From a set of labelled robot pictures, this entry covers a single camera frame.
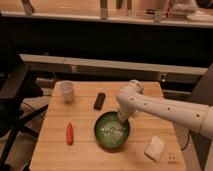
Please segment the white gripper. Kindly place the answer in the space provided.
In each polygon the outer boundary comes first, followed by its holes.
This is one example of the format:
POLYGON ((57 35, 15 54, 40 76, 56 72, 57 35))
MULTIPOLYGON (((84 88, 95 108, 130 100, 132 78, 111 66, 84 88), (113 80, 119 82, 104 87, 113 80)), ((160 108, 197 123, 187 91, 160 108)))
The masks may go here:
POLYGON ((136 110, 130 107, 122 106, 120 105, 118 107, 118 118, 121 122, 125 122, 128 120, 130 117, 134 116, 136 113, 136 110))

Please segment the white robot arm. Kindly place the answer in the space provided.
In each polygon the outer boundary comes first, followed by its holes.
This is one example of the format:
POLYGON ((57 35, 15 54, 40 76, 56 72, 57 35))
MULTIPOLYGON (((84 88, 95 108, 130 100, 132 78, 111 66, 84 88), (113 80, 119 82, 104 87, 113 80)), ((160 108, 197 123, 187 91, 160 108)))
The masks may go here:
POLYGON ((213 139, 213 106, 146 96, 142 90, 142 83, 131 80, 117 93, 121 122, 142 111, 213 139))

